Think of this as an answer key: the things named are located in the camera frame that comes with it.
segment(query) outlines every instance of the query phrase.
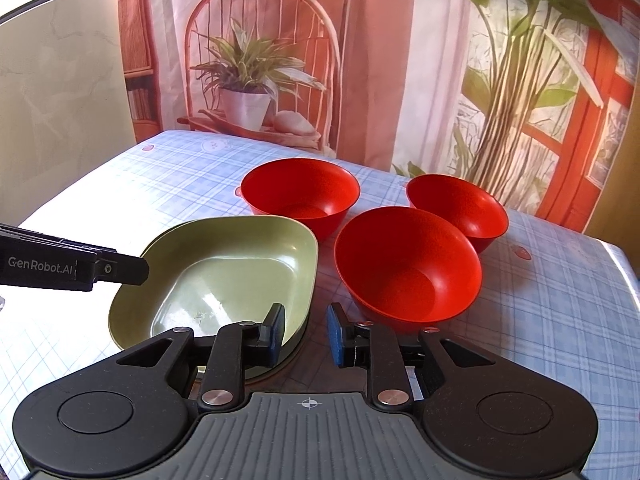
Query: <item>chair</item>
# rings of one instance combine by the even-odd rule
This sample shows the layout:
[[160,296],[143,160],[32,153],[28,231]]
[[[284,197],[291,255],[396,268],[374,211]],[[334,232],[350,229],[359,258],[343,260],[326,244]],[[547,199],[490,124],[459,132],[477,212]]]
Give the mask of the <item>chair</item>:
[[[295,110],[316,128],[318,140],[277,132],[269,124],[269,113],[259,131],[226,121],[220,109],[219,91],[207,89],[191,67],[210,61],[210,37],[232,37],[231,19],[258,38],[278,39],[289,44],[292,54],[305,62],[304,70],[324,84],[325,91],[297,86],[299,98],[280,93],[278,110]],[[191,14],[184,38],[185,92],[188,116],[178,119],[191,130],[223,132],[283,146],[326,153],[334,100],[339,99],[340,55],[338,37],[326,11],[316,0],[201,0]]]

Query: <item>green tray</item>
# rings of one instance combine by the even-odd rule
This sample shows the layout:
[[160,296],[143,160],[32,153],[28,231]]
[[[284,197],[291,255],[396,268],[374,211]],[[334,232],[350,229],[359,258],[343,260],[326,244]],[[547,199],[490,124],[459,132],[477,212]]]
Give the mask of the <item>green tray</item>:
[[[286,313],[280,361],[302,339],[318,242],[300,222],[279,216],[194,220],[159,235],[142,256],[148,280],[121,286],[109,310],[109,331],[119,348],[175,326],[204,336],[228,323],[259,322],[273,303],[283,304]],[[250,368],[246,377],[266,371]]]

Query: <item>screw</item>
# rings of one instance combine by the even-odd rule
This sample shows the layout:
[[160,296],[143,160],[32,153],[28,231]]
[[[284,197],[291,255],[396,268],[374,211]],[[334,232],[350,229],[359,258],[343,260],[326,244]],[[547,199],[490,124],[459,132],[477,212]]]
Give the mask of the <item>screw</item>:
[[378,394],[378,400],[387,406],[400,406],[409,400],[409,394],[402,390],[384,390]]
[[226,390],[209,390],[202,394],[202,402],[209,406],[223,406],[234,399],[234,394]]

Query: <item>checkered tablecloth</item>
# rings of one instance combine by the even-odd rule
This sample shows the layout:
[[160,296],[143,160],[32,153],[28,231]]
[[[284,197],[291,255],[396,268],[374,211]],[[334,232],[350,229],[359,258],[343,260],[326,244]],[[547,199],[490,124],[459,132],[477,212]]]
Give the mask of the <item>checkered tablecloth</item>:
[[[165,132],[117,156],[34,213],[23,227],[140,254],[165,229],[191,219],[249,214],[234,190],[268,160],[308,153],[253,140]],[[406,205],[405,179],[337,161],[362,195],[350,212]],[[482,256],[476,302],[448,328],[585,395],[600,423],[584,470],[589,480],[640,478],[640,304],[637,282],[617,248],[510,212],[507,234]],[[359,319],[335,272],[334,238],[320,247],[305,341],[272,388],[353,390],[364,372],[329,358],[324,310],[340,301]],[[107,328],[118,286],[90,293],[0,287],[0,464],[27,473],[12,435],[18,403],[43,384],[118,351]]]

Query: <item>red bowl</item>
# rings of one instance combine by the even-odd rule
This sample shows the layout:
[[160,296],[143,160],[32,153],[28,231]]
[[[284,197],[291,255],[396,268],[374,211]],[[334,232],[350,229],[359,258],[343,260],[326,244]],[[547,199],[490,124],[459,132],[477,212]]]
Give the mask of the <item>red bowl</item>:
[[509,217],[485,190],[455,176],[417,176],[406,186],[412,207],[434,213],[452,223],[481,253],[509,228]]
[[351,219],[338,234],[334,257],[363,314],[401,332],[460,314],[482,282],[465,235],[409,207],[371,209]]
[[239,194],[254,214],[298,220],[322,242],[357,202],[360,185],[347,170],[325,160],[283,158],[247,173]]

